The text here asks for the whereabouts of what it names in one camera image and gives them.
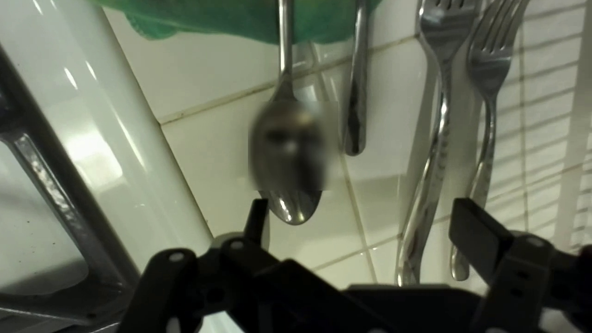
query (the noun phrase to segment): fork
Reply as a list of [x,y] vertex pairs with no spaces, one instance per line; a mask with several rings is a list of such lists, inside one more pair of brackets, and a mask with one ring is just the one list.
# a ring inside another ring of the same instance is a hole
[[420,280],[424,247],[439,206],[446,169],[451,106],[451,60],[479,14],[481,0],[422,0],[420,36],[440,69],[440,108],[431,134],[429,155],[414,190],[403,240],[398,249],[396,282]]
[[[496,0],[487,7],[470,44],[466,71],[485,101],[485,132],[479,160],[468,195],[485,204],[496,153],[498,93],[511,69],[514,38],[529,0]],[[450,273],[457,280],[470,275],[466,258],[457,247],[450,254]]]

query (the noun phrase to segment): metal cutlery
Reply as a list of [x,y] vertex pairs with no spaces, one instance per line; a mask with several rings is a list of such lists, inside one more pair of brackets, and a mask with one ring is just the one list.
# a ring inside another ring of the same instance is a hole
[[407,217],[403,240],[398,249],[396,282],[420,280],[424,247],[437,212],[451,118],[451,60],[479,14],[481,0],[422,0],[420,36],[426,51],[440,69],[440,108],[431,136],[429,156],[416,184],[414,199]]
[[278,0],[279,81],[250,136],[250,167],[270,208],[287,223],[307,221],[318,206],[326,158],[313,114],[294,95],[294,0]]
[[[514,38],[529,0],[496,0],[487,7],[468,45],[466,71],[485,101],[485,134],[468,195],[487,201],[496,153],[498,92],[511,69]],[[470,275],[468,260],[453,245],[450,273],[457,280]]]
[[366,147],[366,75],[368,75],[370,0],[357,0],[350,95],[344,123],[344,151]]

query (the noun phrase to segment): white tile wall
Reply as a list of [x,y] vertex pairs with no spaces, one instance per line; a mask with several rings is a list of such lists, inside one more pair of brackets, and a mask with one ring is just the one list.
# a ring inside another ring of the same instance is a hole
[[[272,216],[270,249],[296,256],[337,286],[392,282],[398,236],[429,143],[429,114],[420,108],[426,79],[433,77],[414,38],[416,5],[383,0],[372,16],[368,147],[361,156],[346,156],[339,147],[352,40],[298,47],[296,66],[305,77],[296,90],[320,121],[328,184],[309,223],[289,227]],[[585,0],[531,1],[500,93],[487,203],[507,227],[529,229],[561,247],[590,240],[592,229],[592,158],[585,158],[587,151],[592,155],[587,110],[592,81],[583,75],[592,69],[583,60],[587,51],[592,55],[590,38],[583,36],[587,10],[592,5]],[[274,86],[276,45],[226,34],[143,40],[120,14],[109,10],[109,19],[209,227],[215,234],[241,229],[257,195],[248,167],[248,132]],[[479,112],[463,114],[459,136],[479,138]],[[463,151],[451,162],[448,182],[453,184],[446,184],[442,204],[464,195],[476,145],[457,143]],[[426,249],[427,282],[450,282],[448,214],[450,206],[440,206]],[[485,291],[476,273],[461,286]]]

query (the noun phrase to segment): green towel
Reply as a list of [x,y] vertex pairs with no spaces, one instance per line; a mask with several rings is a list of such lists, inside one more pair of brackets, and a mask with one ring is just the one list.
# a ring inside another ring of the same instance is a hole
[[[93,0],[124,10],[146,38],[178,31],[229,32],[278,42],[278,0]],[[353,32],[357,0],[294,0],[296,42],[335,42]]]

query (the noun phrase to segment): spoon handle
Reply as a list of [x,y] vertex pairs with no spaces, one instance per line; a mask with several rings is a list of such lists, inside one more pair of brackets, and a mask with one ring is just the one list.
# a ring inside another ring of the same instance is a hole
[[350,95],[344,123],[344,149],[359,155],[366,145],[366,75],[368,75],[370,1],[357,0],[355,44],[352,56]]
[[279,8],[279,81],[292,82],[294,0],[278,0]]

